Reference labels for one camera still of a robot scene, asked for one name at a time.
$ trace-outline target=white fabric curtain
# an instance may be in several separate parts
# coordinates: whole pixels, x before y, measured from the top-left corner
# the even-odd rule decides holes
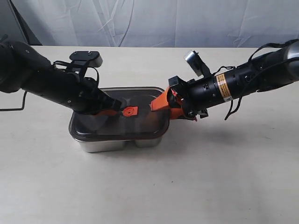
[[[257,47],[299,35],[299,0],[13,0],[43,45]]]

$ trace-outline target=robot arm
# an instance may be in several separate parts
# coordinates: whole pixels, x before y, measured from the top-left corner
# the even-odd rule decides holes
[[[0,43],[0,91],[23,89],[80,114],[113,115],[119,111],[121,102],[98,89],[98,80],[85,77],[87,68],[101,66],[100,54],[78,51],[70,59],[71,63],[51,64],[25,43]],[[56,64],[66,68],[58,69]]]
[[[253,55],[265,47],[281,48],[252,59]],[[185,82],[178,76],[169,79],[167,90],[151,103],[152,111],[170,110],[171,119],[196,120],[208,116],[207,109],[228,101],[231,107],[227,119],[237,112],[243,96],[254,92],[270,91],[299,80],[299,41],[291,40],[285,44],[269,43],[263,45],[249,60],[237,67],[224,67],[229,71],[216,75],[195,51],[189,52],[185,60],[199,80]],[[239,99],[232,111],[233,100]]]

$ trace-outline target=clear plastic lid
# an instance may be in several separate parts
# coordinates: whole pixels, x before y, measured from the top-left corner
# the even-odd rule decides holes
[[[122,108],[137,106],[138,114],[125,117],[93,116],[73,113],[69,130],[79,141],[149,140],[162,136],[168,129],[170,115],[167,110],[152,112],[150,103],[163,90],[157,87],[131,87],[101,89],[122,102]]]

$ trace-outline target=metal food container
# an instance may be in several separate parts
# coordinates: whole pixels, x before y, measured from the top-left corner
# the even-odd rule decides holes
[[[128,141],[137,147],[155,147],[169,126],[169,111],[152,112],[150,103],[163,89],[158,87],[128,87],[101,89],[122,102],[122,108],[137,106],[138,114],[125,117],[93,116],[73,113],[69,131],[83,150],[90,153],[124,149]]]

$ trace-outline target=warning label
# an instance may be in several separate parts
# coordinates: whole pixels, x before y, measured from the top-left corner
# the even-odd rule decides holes
[[[230,91],[228,89],[228,84],[226,83],[224,74],[217,75],[216,79],[217,79],[220,93],[221,93],[224,101],[228,102],[228,101],[233,100],[232,95],[230,94]]]

